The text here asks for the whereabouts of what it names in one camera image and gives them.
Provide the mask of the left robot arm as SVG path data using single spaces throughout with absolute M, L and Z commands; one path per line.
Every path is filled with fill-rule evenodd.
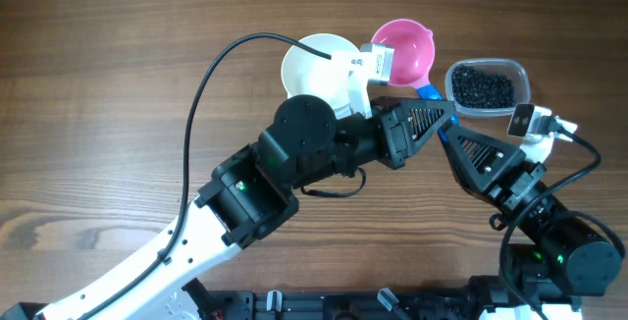
M 6 319 L 191 319 L 183 286 L 291 218 L 293 192 L 379 161 L 396 170 L 454 112 L 444 100 L 379 97 L 370 119 L 337 119 L 324 100 L 297 95 L 270 127 L 218 165 L 183 214 L 107 274 L 50 304 L 20 302 Z

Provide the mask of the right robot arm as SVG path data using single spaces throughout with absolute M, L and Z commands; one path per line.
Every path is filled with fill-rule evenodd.
M 547 186 L 542 160 L 515 146 L 473 132 L 455 123 L 440 130 L 454 177 L 461 187 L 497 209 L 490 219 L 503 233 L 498 278 L 506 292 L 542 319 L 554 299 L 602 296 L 618 276 L 627 250 L 604 223 L 580 211 L 567 209 L 556 192 L 593 172 L 600 153 L 576 135 L 572 125 L 556 117 L 526 120 L 510 134 L 544 153 L 544 139 L 574 142 L 594 157 L 592 163 Z

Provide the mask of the pink scoop blue handle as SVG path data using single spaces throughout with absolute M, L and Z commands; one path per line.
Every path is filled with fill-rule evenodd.
M 436 57 L 430 29 L 413 20 L 397 19 L 381 26 L 371 42 L 389 45 L 394 50 L 389 85 L 412 87 L 421 99 L 444 99 L 429 79 Z

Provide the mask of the black beans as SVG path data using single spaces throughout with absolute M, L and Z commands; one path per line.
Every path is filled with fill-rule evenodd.
M 513 82 L 502 74 L 488 74 L 460 65 L 451 75 L 455 100 L 463 107 L 499 109 L 515 104 Z

